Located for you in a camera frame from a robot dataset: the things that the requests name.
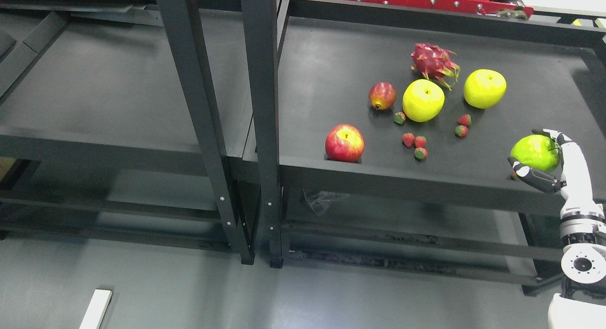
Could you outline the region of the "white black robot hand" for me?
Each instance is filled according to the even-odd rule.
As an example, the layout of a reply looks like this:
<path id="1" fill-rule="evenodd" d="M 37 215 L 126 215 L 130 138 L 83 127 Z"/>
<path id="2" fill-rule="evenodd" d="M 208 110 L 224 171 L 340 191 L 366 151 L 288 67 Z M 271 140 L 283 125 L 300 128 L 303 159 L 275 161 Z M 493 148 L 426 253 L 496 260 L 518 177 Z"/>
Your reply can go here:
<path id="1" fill-rule="evenodd" d="M 560 193 L 564 204 L 560 217 L 570 213 L 600 214 L 603 211 L 594 201 L 593 188 L 587 161 L 581 147 L 565 133 L 545 128 L 533 129 L 532 133 L 548 138 L 556 144 L 561 165 L 561 177 L 535 169 L 523 163 L 518 156 L 507 158 L 509 165 L 525 184 L 546 194 Z"/>

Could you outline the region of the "white robot forearm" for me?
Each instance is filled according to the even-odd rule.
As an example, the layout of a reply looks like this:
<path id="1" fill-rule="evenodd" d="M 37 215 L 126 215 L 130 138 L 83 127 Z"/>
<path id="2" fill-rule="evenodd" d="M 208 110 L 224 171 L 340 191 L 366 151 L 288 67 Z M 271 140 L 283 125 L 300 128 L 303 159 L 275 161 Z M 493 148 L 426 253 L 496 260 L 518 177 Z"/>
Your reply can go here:
<path id="1" fill-rule="evenodd" d="M 605 306 L 574 299 L 574 293 L 605 296 L 605 215 L 601 204 L 564 210 L 559 225 L 563 244 L 561 292 L 547 312 L 550 329 L 603 329 Z"/>

